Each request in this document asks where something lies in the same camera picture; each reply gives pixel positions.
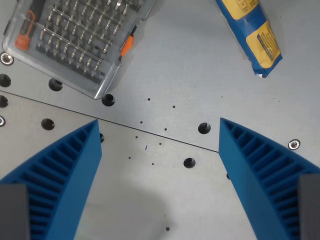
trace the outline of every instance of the orange screwdriver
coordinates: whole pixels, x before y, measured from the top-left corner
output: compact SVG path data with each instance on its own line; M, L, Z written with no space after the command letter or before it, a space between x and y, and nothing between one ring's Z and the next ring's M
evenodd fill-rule
M46 0L33 0L26 19L23 22L20 33L15 41L15 46L23 51L28 51L30 47L31 37L35 32L36 26L34 23L38 22L44 8Z

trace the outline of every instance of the yellow label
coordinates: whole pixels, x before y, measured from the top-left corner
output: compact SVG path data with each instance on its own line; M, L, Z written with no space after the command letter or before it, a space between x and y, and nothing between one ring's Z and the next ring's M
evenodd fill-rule
M281 54L276 37L267 21L246 38L246 43L264 69L271 68Z
M235 20L243 18L259 3L259 0L222 0L226 9Z

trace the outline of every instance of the blue packaging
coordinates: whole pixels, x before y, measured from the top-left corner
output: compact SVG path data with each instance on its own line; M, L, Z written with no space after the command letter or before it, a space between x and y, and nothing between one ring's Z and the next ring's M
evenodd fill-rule
M256 75L266 78L283 59L259 0L216 0Z

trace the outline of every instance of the blue ribbed plastic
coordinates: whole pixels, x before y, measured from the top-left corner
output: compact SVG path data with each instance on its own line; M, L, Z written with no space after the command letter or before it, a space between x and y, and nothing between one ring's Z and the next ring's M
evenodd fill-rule
M258 240L300 239L298 178L320 168L221 118L219 154Z
M46 147L0 183L26 184L31 240L72 240L102 156L95 120Z

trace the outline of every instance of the plastic box lid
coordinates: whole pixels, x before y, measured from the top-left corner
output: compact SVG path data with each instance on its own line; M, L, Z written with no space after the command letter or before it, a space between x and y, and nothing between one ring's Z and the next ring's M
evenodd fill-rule
M94 99L121 66L121 50L156 0L20 0L5 31L10 55Z

